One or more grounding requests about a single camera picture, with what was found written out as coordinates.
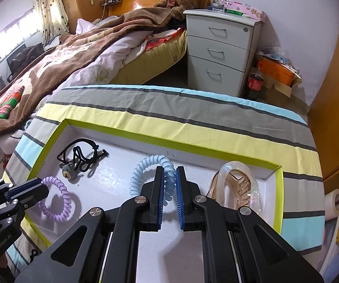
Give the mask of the clear gold hair claw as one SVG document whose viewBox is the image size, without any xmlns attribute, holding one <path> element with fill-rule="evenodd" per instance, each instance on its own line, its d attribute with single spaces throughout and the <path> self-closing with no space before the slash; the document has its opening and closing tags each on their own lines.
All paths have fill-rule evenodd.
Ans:
<svg viewBox="0 0 339 283">
<path fill-rule="evenodd" d="M 207 197 L 233 210 L 250 207 L 265 220 L 257 179 L 251 169 L 242 162 L 231 161 L 224 164 L 215 173 Z"/>
</svg>

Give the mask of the green shallow box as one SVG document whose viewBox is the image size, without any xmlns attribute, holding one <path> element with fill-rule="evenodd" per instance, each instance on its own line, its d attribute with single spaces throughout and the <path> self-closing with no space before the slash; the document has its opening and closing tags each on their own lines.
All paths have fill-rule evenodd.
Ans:
<svg viewBox="0 0 339 283">
<path fill-rule="evenodd" d="M 135 282 L 140 234 L 156 233 L 163 217 L 165 170 L 157 166 L 117 208 L 93 205 L 36 258 L 18 282 Z M 283 238 L 249 207 L 231 210 L 203 196 L 175 171 L 183 231 L 202 234 L 205 282 L 281 282 L 291 254 Z"/>
</svg>

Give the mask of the brown plush blanket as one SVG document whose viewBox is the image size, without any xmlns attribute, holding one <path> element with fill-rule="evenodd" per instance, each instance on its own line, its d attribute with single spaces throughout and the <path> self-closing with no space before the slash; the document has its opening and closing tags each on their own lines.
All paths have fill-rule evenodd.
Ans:
<svg viewBox="0 0 339 283">
<path fill-rule="evenodd" d="M 140 8 L 111 19 L 83 34 L 63 34 L 51 48 L 25 67 L 0 92 L 0 107 L 9 92 L 24 87 L 21 99 L 6 119 L 0 120 L 0 136 L 22 126 L 39 102 L 71 74 L 94 61 L 113 43 L 135 31 L 158 31 L 171 20 L 169 8 Z"/>
</svg>

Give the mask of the striped table cloth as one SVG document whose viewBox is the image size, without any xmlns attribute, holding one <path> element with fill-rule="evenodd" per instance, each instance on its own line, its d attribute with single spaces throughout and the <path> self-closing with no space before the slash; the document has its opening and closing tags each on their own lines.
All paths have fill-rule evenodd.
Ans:
<svg viewBox="0 0 339 283">
<path fill-rule="evenodd" d="M 322 282 L 306 260 L 322 247 L 321 166 L 308 125 L 292 111 L 171 87 L 67 87 L 39 109 L 3 177 L 48 186 L 22 223 L 42 255 L 90 207 L 119 207 L 164 167 L 161 229 L 140 234 L 135 282 L 205 282 L 202 234 L 182 231 L 178 221 L 175 171 L 183 166 L 207 197 L 231 161 L 251 169 L 260 218 L 291 250 L 281 282 Z"/>
</svg>

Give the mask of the white paper roll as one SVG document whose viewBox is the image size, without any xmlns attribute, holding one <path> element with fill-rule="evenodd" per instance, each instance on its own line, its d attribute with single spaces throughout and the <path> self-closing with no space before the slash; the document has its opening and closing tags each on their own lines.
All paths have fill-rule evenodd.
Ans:
<svg viewBox="0 0 339 283">
<path fill-rule="evenodd" d="M 325 221 L 339 216 L 339 189 L 335 189 L 324 196 Z"/>
</svg>

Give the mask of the cola bottle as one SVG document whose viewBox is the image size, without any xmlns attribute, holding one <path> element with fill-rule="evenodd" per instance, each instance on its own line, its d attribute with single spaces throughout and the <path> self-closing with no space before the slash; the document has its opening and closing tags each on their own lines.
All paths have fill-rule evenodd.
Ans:
<svg viewBox="0 0 339 283">
<path fill-rule="evenodd" d="M 249 74 L 248 77 L 248 98 L 250 100 L 256 100 L 260 90 L 262 89 L 262 85 L 264 83 L 264 79 L 262 77 L 260 67 L 257 68 L 255 73 Z"/>
</svg>

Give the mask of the cardboard box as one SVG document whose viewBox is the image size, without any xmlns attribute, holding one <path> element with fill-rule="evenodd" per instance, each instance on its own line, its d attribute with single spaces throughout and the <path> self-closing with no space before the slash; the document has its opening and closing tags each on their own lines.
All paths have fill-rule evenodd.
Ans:
<svg viewBox="0 0 339 283">
<path fill-rule="evenodd" d="M 287 96 L 288 98 L 291 97 L 292 87 L 290 87 L 290 86 L 288 86 L 284 83 L 281 83 L 279 80 L 272 78 L 268 74 L 262 74 L 262 78 L 264 79 L 263 86 L 265 88 L 274 89 L 274 90 L 278 91 L 279 93 Z"/>
</svg>

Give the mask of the white bedside drawer cabinet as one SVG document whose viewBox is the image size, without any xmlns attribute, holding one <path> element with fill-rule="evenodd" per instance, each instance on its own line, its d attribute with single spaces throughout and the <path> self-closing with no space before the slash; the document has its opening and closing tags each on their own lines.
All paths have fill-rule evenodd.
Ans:
<svg viewBox="0 0 339 283">
<path fill-rule="evenodd" d="M 186 10 L 187 83 L 191 89 L 241 96 L 262 22 L 213 10 Z"/>
</svg>

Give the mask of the orange basket with clutter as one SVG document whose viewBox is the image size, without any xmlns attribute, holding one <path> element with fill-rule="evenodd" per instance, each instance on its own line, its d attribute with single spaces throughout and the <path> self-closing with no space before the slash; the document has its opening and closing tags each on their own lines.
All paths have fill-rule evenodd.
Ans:
<svg viewBox="0 0 339 283">
<path fill-rule="evenodd" d="M 281 55 L 259 51 L 257 53 L 257 67 L 261 73 L 288 87 L 293 87 L 302 82 L 299 71 Z"/>
</svg>

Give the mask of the floral curtain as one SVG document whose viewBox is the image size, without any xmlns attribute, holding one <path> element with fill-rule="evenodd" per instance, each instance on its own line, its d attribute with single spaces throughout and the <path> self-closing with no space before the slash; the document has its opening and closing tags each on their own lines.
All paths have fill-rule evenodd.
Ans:
<svg viewBox="0 0 339 283">
<path fill-rule="evenodd" d="M 33 0 L 33 3 L 40 17 L 43 45 L 60 34 L 69 32 L 69 19 L 62 0 Z"/>
</svg>

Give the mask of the power strip on headboard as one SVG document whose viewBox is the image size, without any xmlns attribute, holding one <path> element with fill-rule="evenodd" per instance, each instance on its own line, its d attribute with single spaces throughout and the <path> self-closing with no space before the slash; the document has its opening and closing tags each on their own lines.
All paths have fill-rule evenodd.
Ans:
<svg viewBox="0 0 339 283">
<path fill-rule="evenodd" d="M 100 6 L 101 7 L 110 6 L 112 4 L 119 3 L 121 1 L 122 0 L 103 0 L 103 1 L 100 2 Z"/>
</svg>

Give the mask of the pink tissue box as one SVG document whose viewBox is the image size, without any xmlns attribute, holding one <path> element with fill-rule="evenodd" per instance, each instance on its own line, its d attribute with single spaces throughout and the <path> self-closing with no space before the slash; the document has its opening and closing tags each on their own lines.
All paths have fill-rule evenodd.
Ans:
<svg viewBox="0 0 339 283">
<path fill-rule="evenodd" d="M 242 17 L 247 17 L 256 21 L 265 22 L 266 14 L 265 12 L 251 6 L 248 4 L 242 4 L 236 1 L 226 1 L 225 2 L 225 11 L 227 13 L 232 13 L 240 15 Z"/>
</svg>

